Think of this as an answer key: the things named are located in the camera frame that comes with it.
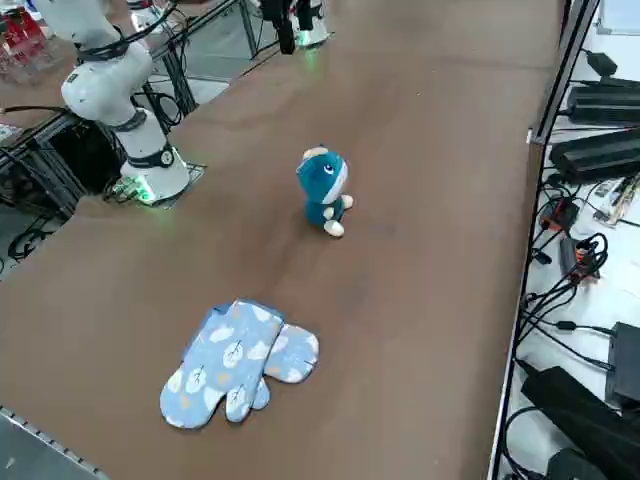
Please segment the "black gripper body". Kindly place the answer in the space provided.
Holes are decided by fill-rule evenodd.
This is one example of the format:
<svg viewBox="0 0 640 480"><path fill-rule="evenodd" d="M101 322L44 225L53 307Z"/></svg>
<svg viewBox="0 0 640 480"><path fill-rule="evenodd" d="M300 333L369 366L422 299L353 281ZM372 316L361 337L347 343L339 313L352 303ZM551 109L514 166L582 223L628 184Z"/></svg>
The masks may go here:
<svg viewBox="0 0 640 480"><path fill-rule="evenodd" d="M260 10L264 20L281 24L289 17L291 0L261 0Z"/></svg>

